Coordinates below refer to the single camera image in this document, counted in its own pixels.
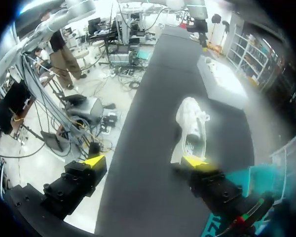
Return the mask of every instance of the black shirt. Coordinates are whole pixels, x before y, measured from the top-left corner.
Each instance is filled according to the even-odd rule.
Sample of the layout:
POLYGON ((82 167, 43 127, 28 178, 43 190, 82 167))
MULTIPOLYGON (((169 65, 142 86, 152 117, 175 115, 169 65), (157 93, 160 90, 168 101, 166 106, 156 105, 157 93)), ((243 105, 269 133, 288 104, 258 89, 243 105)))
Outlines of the black shirt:
POLYGON ((11 112, 4 100, 0 100, 0 129, 5 134, 10 134, 13 129, 11 125, 12 117, 13 112, 11 112))
POLYGON ((60 31, 56 31, 50 38, 49 42, 54 52, 57 52, 59 49, 62 49, 66 45, 66 42, 64 41, 60 31))

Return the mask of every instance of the person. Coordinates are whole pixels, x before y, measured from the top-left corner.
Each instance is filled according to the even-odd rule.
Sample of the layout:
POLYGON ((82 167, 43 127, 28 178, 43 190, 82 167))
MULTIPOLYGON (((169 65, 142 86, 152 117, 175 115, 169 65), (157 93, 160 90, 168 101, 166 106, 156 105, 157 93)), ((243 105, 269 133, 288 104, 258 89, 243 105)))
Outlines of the person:
POLYGON ((42 75, 44 72, 47 71, 45 68, 51 68, 49 55, 46 50, 39 47, 35 49, 35 55, 37 57, 37 63, 35 65, 37 73, 38 75, 42 75))
POLYGON ((13 112, 6 105, 4 100, 0 99, 0 129, 4 134, 10 134, 13 131, 11 119, 13 112))
MULTIPOLYGON (((47 21, 50 17, 50 9, 40 15, 41 21, 47 21)), ((86 74, 81 74, 79 64, 73 54, 66 46, 66 42, 61 31, 56 31, 50 38, 45 50, 49 53, 50 63, 62 88, 73 89, 73 81, 69 72, 76 80, 86 78, 86 74)))

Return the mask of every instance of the white floor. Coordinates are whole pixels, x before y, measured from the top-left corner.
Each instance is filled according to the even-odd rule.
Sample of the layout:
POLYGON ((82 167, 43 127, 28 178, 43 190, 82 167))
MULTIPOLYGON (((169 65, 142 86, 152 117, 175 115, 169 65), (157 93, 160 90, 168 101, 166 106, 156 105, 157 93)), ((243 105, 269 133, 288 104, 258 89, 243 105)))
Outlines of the white floor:
MULTIPOLYGON (((141 50, 151 52, 152 56, 154 47, 143 46, 141 50)), ((89 55, 87 61, 93 63, 95 60, 89 55)), ((79 64, 82 66, 83 61, 79 60, 79 64)), ((122 130, 124 121, 127 116, 127 112, 131 106, 132 100, 135 96, 136 90, 130 90, 126 85, 122 86, 118 81, 118 77, 108 76, 110 75, 110 69, 106 65, 98 65, 92 67, 91 72, 86 79, 74 81, 75 89, 84 96, 98 97, 101 99, 103 105, 110 103, 116 104, 115 112, 118 115, 118 122, 116 127, 112 129, 109 135, 100 135, 99 139, 103 141, 106 148, 113 144, 113 150, 117 145, 117 141, 122 130)), ((135 73, 136 78, 141 78, 144 72, 135 73)), ((50 86, 45 88, 51 98, 59 105, 58 98, 52 94, 50 86)), ((65 91, 66 95, 76 94, 74 90, 65 91)), ((37 110, 42 125, 43 131, 48 131, 48 122, 45 110, 43 110, 39 104, 37 104, 37 110)), ((49 118, 49 129, 51 132, 55 131, 51 127, 51 118, 49 118)), ((37 116, 35 105, 29 110, 26 118, 24 119, 25 125, 32 129, 35 133, 40 134, 41 128, 37 116)), ((32 134, 26 133, 28 140, 23 146, 8 135, 3 135, 0 139, 0 154, 6 156, 26 156, 37 151, 43 142, 35 138, 32 134)), ((54 180, 60 177, 61 173, 64 172, 64 165, 71 160, 76 159, 76 151, 70 152, 66 159, 56 156, 46 146, 43 147, 37 154, 27 158, 5 158, 6 166, 5 170, 13 186, 21 185, 24 187, 27 183, 30 183, 37 190, 43 193, 43 185, 46 183, 52 183, 54 180)), ((107 166, 109 168, 113 156, 113 151, 105 153, 107 159, 107 166)), ((65 221, 73 226, 82 230, 94 233, 97 210, 100 205, 102 191, 105 184, 105 179, 100 182, 97 186, 96 191, 92 197, 85 197, 80 203, 74 213, 65 218, 65 221)))

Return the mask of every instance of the wire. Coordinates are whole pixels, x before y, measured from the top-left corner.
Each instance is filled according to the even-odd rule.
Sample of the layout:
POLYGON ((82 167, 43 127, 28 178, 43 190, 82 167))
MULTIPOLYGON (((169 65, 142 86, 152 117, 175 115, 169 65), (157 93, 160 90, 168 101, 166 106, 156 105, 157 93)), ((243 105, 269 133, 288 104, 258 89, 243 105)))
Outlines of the wire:
MULTIPOLYGON (((122 16, 123 22, 126 24, 126 26, 127 26, 129 29, 131 29, 131 30, 133 30, 133 31, 136 31, 136 30, 134 30, 132 27, 130 27, 130 26, 126 23, 126 20, 125 20, 125 18, 124 18, 124 16, 123 16, 123 13, 122 13, 122 9, 120 8, 120 3, 119 3, 118 1, 117 1, 117 3, 118 3, 119 12, 121 13, 121 16, 122 16)), ((167 7, 167 8, 162 9, 162 10, 158 13, 157 18, 156 18, 156 20, 154 21, 154 23, 152 24, 152 26, 150 26, 149 28, 145 29, 144 31, 148 31, 148 30, 150 30, 150 29, 156 24, 156 22, 157 22, 157 20, 158 20, 158 18, 159 18, 159 16, 160 16, 160 14, 161 14, 163 11, 167 10, 167 9, 169 9, 169 8, 167 7)))
POLYGON ((0 157, 2 157, 2 158, 14 158, 14 159, 27 158, 27 157, 31 157, 31 156, 35 155, 36 153, 38 153, 44 146, 45 146, 45 143, 36 152, 34 152, 34 153, 30 154, 30 155, 21 156, 21 157, 7 157, 7 156, 0 155, 0 157))
POLYGON ((3 188, 2 188, 2 184, 3 184, 4 165, 5 165, 5 163, 3 163, 3 165, 2 165, 2 168, 1 168, 1 177, 0 177, 0 195, 1 195, 1 199, 2 200, 3 200, 3 188))
POLYGON ((140 82, 134 80, 129 83, 129 88, 137 90, 139 85, 140 85, 140 82))
POLYGON ((83 72, 83 71, 86 71, 86 70, 92 68, 94 65, 96 65, 96 64, 101 60, 101 58, 102 58, 102 56, 104 55, 105 52, 106 52, 106 51, 104 50, 103 53, 101 54, 101 56, 99 57, 99 59, 98 59, 95 63, 91 64, 91 65, 90 65, 89 67, 87 67, 87 68, 84 68, 83 70, 78 70, 78 71, 68 71, 68 70, 65 70, 65 69, 61 69, 61 68, 54 67, 53 65, 52 65, 52 67, 55 68, 55 69, 58 69, 58 70, 64 71, 64 72, 68 72, 68 73, 79 73, 79 72, 83 72))
POLYGON ((38 121, 39 121, 39 125, 40 125, 40 130, 43 131, 43 128, 42 128, 42 126, 41 126, 41 122, 40 122, 40 118, 39 118, 39 114, 38 114, 37 105, 36 105, 36 102, 35 102, 35 101, 34 101, 34 105, 35 105, 36 113, 37 113, 37 116, 38 116, 38 121))

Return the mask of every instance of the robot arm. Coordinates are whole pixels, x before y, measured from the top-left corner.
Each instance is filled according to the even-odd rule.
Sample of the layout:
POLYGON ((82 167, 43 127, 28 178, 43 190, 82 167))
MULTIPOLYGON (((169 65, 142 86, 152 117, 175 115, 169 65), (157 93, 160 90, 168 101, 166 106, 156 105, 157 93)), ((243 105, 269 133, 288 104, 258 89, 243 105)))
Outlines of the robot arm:
MULTIPOLYGON (((146 2, 146 0, 118 0, 118 3, 146 2)), ((199 33, 199 41, 202 47, 206 48, 206 33, 208 32, 206 19, 207 8, 205 0, 150 0, 149 3, 165 5, 171 10, 184 10, 188 8, 189 19, 187 20, 187 31, 199 33)))

